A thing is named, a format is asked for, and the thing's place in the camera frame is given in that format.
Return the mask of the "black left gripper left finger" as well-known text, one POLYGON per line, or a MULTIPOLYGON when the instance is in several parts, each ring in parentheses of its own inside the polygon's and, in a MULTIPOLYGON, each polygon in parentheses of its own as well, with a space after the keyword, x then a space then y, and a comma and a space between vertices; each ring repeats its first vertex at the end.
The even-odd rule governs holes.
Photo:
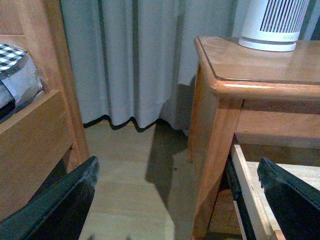
POLYGON ((0 223, 2 240, 77 240, 91 207, 99 175, 91 156, 45 192, 0 223))

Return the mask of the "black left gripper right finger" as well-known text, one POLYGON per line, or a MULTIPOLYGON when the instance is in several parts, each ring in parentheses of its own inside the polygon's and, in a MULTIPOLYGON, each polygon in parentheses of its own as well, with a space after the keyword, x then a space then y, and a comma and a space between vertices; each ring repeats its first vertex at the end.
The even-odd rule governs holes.
POLYGON ((320 191, 267 158, 257 175, 266 200, 287 240, 320 238, 320 191))

